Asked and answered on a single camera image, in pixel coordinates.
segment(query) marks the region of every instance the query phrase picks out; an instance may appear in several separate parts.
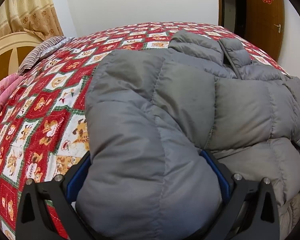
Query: metal screw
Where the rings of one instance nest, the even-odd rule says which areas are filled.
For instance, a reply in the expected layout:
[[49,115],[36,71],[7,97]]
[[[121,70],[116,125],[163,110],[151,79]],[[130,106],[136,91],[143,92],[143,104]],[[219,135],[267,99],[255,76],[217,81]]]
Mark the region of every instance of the metal screw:
[[54,177],[54,180],[55,180],[55,181],[61,181],[62,178],[63,178],[63,176],[62,176],[61,174],[58,174],[58,175],[56,175],[56,176]]
[[271,183],[271,180],[269,178],[264,178],[263,179],[263,182],[266,183],[266,184],[270,184]]
[[242,175],[240,173],[236,173],[233,175],[235,180],[242,180]]
[[33,179],[27,179],[27,180],[26,180],[26,184],[27,184],[27,185],[32,184],[32,182],[33,182]]

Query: wooden headboard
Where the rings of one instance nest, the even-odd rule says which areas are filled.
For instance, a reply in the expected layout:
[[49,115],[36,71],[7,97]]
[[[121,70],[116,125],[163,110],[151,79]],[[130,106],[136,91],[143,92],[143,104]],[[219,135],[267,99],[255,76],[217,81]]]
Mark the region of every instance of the wooden headboard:
[[0,80],[18,71],[28,53],[43,40],[28,32],[17,32],[0,38]]

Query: curtain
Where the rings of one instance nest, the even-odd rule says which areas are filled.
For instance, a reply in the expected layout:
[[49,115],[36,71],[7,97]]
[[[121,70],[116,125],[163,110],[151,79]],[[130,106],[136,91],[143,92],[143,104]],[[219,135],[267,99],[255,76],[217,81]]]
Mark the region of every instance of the curtain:
[[52,0],[5,0],[0,6],[0,37],[21,31],[43,40],[63,35]]

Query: red patterned bed sheet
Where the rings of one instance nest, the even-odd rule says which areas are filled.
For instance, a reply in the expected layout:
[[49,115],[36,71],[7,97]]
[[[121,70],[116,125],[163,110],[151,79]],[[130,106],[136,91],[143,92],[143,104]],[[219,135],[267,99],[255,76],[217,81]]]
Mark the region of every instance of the red patterned bed sheet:
[[[0,114],[0,228],[9,239],[15,239],[25,180],[48,181],[65,174],[89,150],[84,100],[98,62],[113,49],[167,48],[171,36],[182,29],[215,40],[236,37],[251,58],[284,71],[261,49],[207,24],[134,24],[67,43],[26,74]],[[52,203],[48,209],[59,234],[67,238]]]

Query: wooden door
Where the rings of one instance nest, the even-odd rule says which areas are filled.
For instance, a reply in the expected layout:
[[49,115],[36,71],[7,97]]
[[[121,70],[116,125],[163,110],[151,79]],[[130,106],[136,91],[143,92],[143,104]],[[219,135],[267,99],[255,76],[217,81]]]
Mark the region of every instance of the wooden door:
[[247,0],[245,39],[278,59],[284,29],[283,0]]

